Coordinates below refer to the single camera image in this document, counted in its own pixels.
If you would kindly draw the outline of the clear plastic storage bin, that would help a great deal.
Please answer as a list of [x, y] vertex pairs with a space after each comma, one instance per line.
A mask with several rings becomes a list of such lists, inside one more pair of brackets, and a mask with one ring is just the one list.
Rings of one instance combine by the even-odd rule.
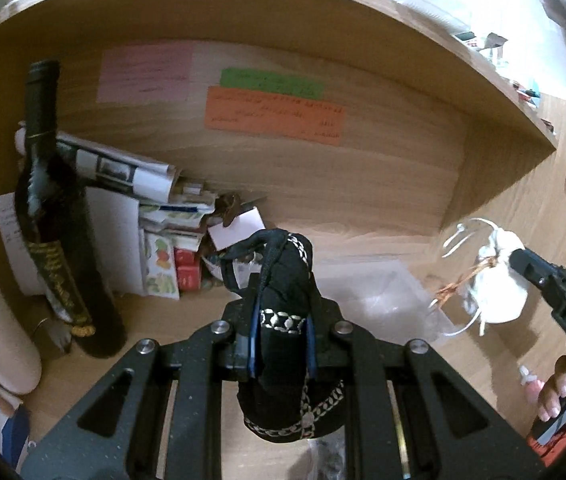
[[454, 331], [447, 315], [430, 307], [432, 294], [397, 259], [320, 260], [314, 264], [314, 277], [322, 296], [339, 304], [343, 318], [378, 339], [434, 342]]

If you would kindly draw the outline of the black patterned cloth pouch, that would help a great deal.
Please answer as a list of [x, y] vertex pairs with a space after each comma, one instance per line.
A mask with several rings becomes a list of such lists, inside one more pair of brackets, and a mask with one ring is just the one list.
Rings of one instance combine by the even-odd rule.
[[339, 429], [345, 385], [341, 374], [319, 370], [322, 296], [310, 240], [263, 229], [226, 248], [220, 261], [225, 287], [248, 314], [246, 377], [237, 393], [245, 426], [273, 443]]

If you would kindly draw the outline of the red small box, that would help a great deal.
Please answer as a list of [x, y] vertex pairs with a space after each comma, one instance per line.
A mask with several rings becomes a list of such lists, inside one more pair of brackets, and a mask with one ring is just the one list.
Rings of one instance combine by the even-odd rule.
[[180, 292], [194, 292], [202, 287], [202, 268], [196, 252], [176, 248], [174, 250], [176, 262], [176, 278]]

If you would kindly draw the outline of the fruit picture card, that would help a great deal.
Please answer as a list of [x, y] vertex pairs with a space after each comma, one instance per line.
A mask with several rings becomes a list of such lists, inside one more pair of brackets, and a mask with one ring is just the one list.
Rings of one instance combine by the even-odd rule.
[[176, 259], [171, 240], [143, 231], [145, 291], [148, 296], [180, 299]]

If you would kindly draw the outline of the green sticky note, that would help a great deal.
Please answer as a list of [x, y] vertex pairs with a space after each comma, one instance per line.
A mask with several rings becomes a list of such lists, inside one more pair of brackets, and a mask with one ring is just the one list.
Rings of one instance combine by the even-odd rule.
[[310, 100], [322, 99], [324, 92], [324, 84], [313, 79], [238, 67], [228, 67], [222, 70], [220, 86], [284, 94]]

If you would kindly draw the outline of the dark wine bottle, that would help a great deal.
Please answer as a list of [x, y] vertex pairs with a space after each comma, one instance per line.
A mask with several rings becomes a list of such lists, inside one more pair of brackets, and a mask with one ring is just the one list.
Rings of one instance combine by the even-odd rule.
[[52, 311], [85, 353], [107, 359], [126, 344], [126, 330], [100, 274], [84, 186], [57, 147], [58, 78], [59, 62], [29, 68], [15, 212]]

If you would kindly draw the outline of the orange sticky note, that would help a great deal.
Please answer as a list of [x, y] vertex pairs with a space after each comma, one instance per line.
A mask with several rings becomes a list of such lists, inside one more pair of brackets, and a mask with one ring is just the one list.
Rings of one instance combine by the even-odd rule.
[[207, 91], [204, 126], [338, 146], [344, 119], [345, 109], [330, 102], [215, 86]]

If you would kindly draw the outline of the white cloth with strings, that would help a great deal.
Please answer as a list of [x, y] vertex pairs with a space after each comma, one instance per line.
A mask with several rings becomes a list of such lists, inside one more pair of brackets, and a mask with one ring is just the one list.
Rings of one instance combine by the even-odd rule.
[[517, 249], [524, 249], [519, 236], [503, 229], [492, 220], [470, 217], [456, 226], [456, 231], [441, 246], [441, 258], [449, 258], [481, 229], [489, 228], [487, 241], [478, 248], [473, 265], [455, 282], [444, 285], [430, 302], [430, 312], [441, 311], [453, 297], [459, 296], [468, 315], [468, 321], [443, 337], [460, 336], [478, 325], [479, 336], [484, 336], [488, 325], [513, 322], [520, 318], [529, 296], [529, 284], [511, 266], [510, 257]]

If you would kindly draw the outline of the pink sticky note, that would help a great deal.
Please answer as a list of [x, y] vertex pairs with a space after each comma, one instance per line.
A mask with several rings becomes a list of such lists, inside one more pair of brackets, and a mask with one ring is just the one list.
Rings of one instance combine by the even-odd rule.
[[106, 50], [100, 63], [96, 102], [182, 102], [190, 94], [194, 44], [163, 41]]

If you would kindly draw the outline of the stack of papers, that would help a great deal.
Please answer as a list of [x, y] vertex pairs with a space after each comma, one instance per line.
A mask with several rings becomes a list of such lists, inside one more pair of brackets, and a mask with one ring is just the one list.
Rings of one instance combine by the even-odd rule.
[[167, 203], [140, 199], [140, 227], [146, 234], [168, 238], [176, 249], [198, 252], [207, 232], [207, 219], [216, 211], [218, 197], [205, 182], [180, 179]]

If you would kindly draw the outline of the white bowl with stones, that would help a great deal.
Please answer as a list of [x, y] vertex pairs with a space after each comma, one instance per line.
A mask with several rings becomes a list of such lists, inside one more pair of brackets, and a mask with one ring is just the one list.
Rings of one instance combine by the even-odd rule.
[[[218, 254], [203, 255], [200, 257], [200, 260], [202, 260], [204, 267], [216, 281], [224, 282], [222, 273], [223, 260], [219, 257]], [[242, 279], [240, 278], [240, 270], [238, 270], [240, 263], [237, 260], [228, 260], [228, 264], [230, 265], [230, 270], [234, 275], [236, 285], [240, 286], [240, 284], [242, 284]]]

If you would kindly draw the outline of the blue white small box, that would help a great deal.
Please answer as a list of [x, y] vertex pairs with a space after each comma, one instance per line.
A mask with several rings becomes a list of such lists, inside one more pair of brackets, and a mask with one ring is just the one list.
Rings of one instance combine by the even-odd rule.
[[0, 454], [6, 463], [19, 472], [28, 455], [29, 414], [25, 404], [2, 387], [0, 387], [0, 397], [15, 409], [10, 417], [0, 411]]

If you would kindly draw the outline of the small white cardboard box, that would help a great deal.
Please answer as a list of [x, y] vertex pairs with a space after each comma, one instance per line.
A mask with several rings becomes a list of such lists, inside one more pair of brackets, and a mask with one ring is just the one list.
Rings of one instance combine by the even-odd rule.
[[213, 246], [220, 252], [230, 246], [247, 240], [255, 232], [265, 228], [257, 207], [239, 214], [229, 226], [222, 226], [221, 223], [208, 228], [208, 233]]

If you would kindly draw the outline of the white paper sheet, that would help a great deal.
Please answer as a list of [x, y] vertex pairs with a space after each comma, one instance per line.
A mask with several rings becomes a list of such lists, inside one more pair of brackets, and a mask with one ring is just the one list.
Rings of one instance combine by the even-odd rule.
[[13, 193], [0, 195], [0, 234], [10, 270], [20, 291], [27, 297], [43, 296], [38, 271], [21, 235]]

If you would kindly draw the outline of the silver scrubber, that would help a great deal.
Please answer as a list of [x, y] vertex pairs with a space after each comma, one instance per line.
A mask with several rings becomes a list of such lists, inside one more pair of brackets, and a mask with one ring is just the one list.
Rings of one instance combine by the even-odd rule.
[[345, 480], [346, 437], [340, 428], [324, 437], [309, 441], [311, 465], [308, 472], [310, 480]]

